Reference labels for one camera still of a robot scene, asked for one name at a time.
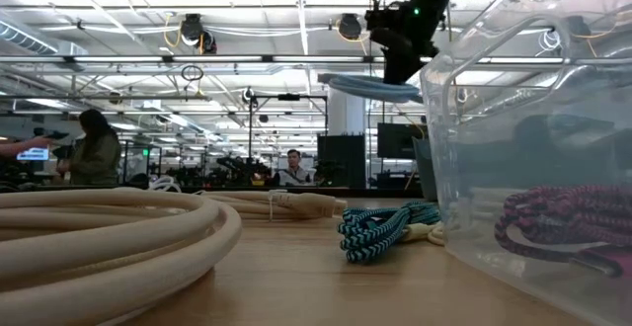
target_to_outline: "cream rope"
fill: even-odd
[[[243,218],[309,219],[341,215],[347,202],[319,194],[267,192],[197,192],[202,197],[224,202],[235,208]]]
[[[184,194],[15,193],[0,195],[0,231],[3,325],[95,324],[203,276],[237,243],[241,219]]]

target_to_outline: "wooden table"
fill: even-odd
[[[350,201],[397,206],[401,201]],[[338,220],[245,221],[215,270],[126,325],[587,325],[428,242],[347,263]]]

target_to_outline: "dark hair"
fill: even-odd
[[[79,123],[86,132],[84,138],[83,154],[90,154],[92,147],[106,135],[117,137],[117,133],[112,129],[106,117],[94,109],[86,110],[79,115]]]

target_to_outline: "computer screen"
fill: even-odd
[[[427,138],[424,125],[378,123],[377,156],[380,158],[415,159],[413,137]]]
[[[31,148],[18,154],[18,160],[48,160],[48,148]]]

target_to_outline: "teal and black rope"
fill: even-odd
[[[343,223],[338,226],[338,232],[345,235],[340,247],[347,251],[349,262],[369,262],[396,243],[407,224],[439,221],[438,208],[433,203],[414,202],[401,208],[346,208]]]

